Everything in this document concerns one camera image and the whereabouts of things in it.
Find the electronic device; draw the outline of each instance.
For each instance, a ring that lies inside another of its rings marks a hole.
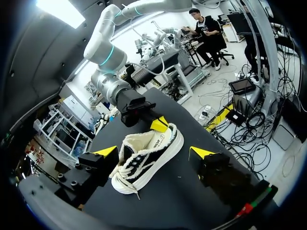
[[[256,86],[249,78],[240,79],[229,83],[229,86],[234,94],[243,94],[254,91]]]
[[[234,92],[233,102],[234,108],[240,112],[245,118],[250,116],[258,101],[262,97],[262,91],[250,79],[242,79],[229,83],[230,88]]]
[[[255,34],[260,36],[260,32],[257,28],[254,18],[251,16],[250,12],[246,12],[247,16],[249,17],[253,28],[255,30]],[[228,14],[227,17],[231,21],[232,25],[234,26],[236,33],[238,35],[252,35],[251,29],[248,25],[248,22],[244,16],[244,13],[231,13]]]
[[[238,127],[240,127],[245,121],[244,116],[242,116],[240,113],[233,109],[230,110],[229,113],[227,113],[226,118],[232,123],[236,124]]]

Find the ceiling light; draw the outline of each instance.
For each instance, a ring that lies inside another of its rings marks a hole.
[[[77,29],[85,18],[68,0],[37,0],[37,7]]]

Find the computer monitor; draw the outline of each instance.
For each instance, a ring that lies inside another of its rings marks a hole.
[[[255,20],[253,19],[253,17],[251,16],[249,12],[247,12],[246,14],[251,20],[255,34],[257,36],[260,36],[260,32],[255,23]],[[228,14],[227,17],[229,18],[230,22],[234,26],[238,35],[252,35],[251,29],[243,13],[231,13],[231,14]]]

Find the yellow triangle marker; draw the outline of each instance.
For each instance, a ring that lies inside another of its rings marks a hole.
[[[193,146],[190,147],[190,150],[191,149],[194,150],[202,159],[204,159],[205,156],[208,156],[209,154],[216,154],[216,152],[210,152]]]
[[[117,146],[113,146],[113,147],[110,147],[110,148],[107,148],[107,149],[103,149],[103,150],[100,150],[100,151],[97,151],[97,152],[93,152],[93,154],[99,154],[99,155],[104,156],[104,158],[106,158],[116,148],[117,148]]]
[[[161,132],[161,133],[165,133],[168,129],[168,122],[162,116],[159,119],[156,119],[152,122],[150,129],[156,130],[156,131]]]

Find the black and white sneaker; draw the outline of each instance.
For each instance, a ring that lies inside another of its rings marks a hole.
[[[119,163],[110,174],[112,186],[122,194],[142,189],[153,175],[181,150],[182,134],[174,124],[165,133],[150,131],[127,135],[119,152]]]

